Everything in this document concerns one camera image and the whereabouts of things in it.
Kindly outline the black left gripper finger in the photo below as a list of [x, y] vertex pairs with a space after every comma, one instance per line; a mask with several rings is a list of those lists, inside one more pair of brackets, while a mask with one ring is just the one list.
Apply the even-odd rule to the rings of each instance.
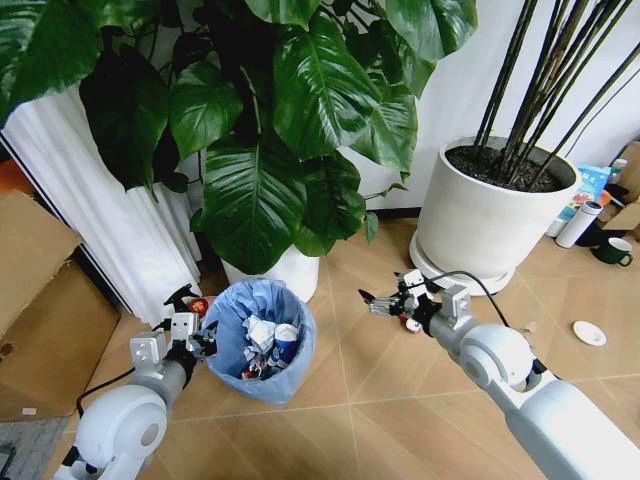
[[217, 354], [217, 328], [218, 322], [215, 321], [203, 330], [188, 337], [187, 350], [190, 351], [196, 359], [206, 359], [208, 357], [214, 357]]
[[162, 330], [198, 330], [203, 319], [203, 298], [191, 290], [192, 285], [180, 287], [163, 303], [172, 306], [173, 314], [160, 323]]

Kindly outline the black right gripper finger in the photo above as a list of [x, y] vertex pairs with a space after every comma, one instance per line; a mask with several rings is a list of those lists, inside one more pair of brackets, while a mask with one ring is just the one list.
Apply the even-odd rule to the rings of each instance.
[[359, 289], [358, 293], [367, 305], [391, 306], [397, 305], [402, 300], [402, 298], [398, 294], [387, 297], [376, 297], [372, 293], [364, 289]]
[[390, 317], [402, 317], [406, 314], [406, 309], [403, 302], [382, 302], [373, 301], [369, 304], [369, 310], [376, 315], [390, 316]]

